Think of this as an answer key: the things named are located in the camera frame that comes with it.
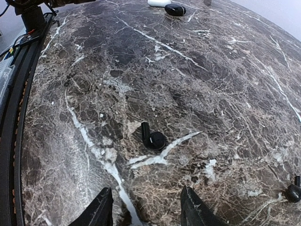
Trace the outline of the white earbud charging case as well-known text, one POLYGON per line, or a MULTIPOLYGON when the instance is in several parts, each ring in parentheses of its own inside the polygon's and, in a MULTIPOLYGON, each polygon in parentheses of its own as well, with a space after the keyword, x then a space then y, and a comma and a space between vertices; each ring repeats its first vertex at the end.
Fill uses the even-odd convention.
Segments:
POLYGON ((171 0, 147 0, 147 3, 151 7, 164 8, 166 5, 171 4, 171 0))

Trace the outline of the black charging case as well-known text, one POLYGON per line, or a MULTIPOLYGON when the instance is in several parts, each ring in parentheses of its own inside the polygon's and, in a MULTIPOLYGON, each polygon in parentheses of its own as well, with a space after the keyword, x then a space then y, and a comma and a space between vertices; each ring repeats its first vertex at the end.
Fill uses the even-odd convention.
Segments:
POLYGON ((186 8, 179 4, 167 4, 164 9, 171 16, 184 16, 186 14, 186 8))

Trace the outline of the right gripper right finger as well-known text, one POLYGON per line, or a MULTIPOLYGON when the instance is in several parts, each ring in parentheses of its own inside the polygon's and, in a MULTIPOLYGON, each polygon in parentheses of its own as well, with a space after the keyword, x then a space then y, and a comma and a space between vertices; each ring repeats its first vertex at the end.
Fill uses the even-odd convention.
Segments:
POLYGON ((226 226, 194 190, 185 186, 181 191, 181 226, 226 226))

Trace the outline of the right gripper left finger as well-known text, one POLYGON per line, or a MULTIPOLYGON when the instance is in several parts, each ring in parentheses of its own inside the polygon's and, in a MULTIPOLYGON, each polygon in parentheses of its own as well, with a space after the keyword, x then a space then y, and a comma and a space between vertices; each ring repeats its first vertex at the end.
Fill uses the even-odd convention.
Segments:
POLYGON ((112 206, 111 188, 105 187, 69 226, 112 226, 112 206))

